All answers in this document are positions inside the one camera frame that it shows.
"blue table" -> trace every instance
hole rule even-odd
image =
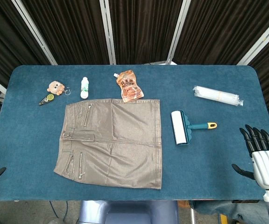
[[[132,69],[145,99],[160,99],[163,142],[161,190],[81,184],[53,172],[64,109],[80,100],[82,77],[89,98],[121,98],[113,73]],[[43,106],[51,81],[70,87]],[[238,94],[244,106],[197,98],[200,85]],[[189,146],[176,146],[170,113],[183,109],[191,123],[217,122],[214,130],[195,130]],[[236,163],[252,170],[239,127],[250,124],[269,132],[269,116],[256,72],[248,66],[102,65],[20,66],[13,71],[0,114],[0,200],[157,200],[261,199],[255,181],[238,175]]]

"white roller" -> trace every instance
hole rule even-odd
[[[176,145],[186,143],[184,124],[182,122],[180,111],[173,111],[171,113],[171,117],[172,117],[172,123],[173,123],[173,128],[174,128]]]
[[[219,101],[225,104],[231,104],[235,106],[243,106],[243,100],[239,100],[239,96],[229,93],[229,92],[222,92],[219,90],[213,90],[209,88],[205,88],[202,86],[195,86],[193,88],[195,91],[196,97],[201,97],[205,99],[211,99],[215,101]]]

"robotic hand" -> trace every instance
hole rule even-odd
[[[240,131],[246,141],[254,172],[240,169],[236,164],[232,164],[232,167],[240,175],[256,180],[257,184],[265,189],[263,199],[269,208],[269,134],[249,125],[246,125],[246,129],[249,133],[243,128],[240,128]]]

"yellow handle tip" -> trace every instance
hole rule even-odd
[[[214,122],[208,122],[208,129],[214,129],[216,128],[218,125],[217,123]]]

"stuffed toy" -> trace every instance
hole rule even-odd
[[[59,96],[64,92],[64,89],[65,89],[65,86],[62,83],[58,81],[53,81],[50,83],[47,91]]]

